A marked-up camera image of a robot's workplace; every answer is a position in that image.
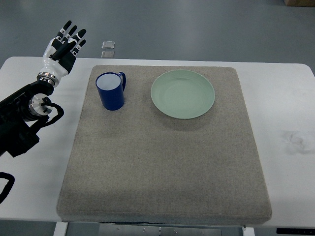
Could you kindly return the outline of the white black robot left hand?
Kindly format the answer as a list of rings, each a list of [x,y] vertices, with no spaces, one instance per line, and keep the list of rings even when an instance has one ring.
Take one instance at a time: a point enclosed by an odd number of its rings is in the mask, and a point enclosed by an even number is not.
[[[46,81],[53,87],[57,87],[61,78],[68,75],[76,61],[78,52],[86,43],[83,38],[85,29],[77,30],[69,20],[49,42],[42,57],[43,67],[37,79]]]

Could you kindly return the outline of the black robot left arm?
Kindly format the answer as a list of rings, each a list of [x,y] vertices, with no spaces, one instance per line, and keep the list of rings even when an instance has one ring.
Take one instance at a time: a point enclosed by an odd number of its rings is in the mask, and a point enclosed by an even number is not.
[[[55,83],[40,78],[0,102],[0,153],[12,157],[26,153],[39,143],[37,132],[57,122],[63,108],[53,103],[49,95]]]

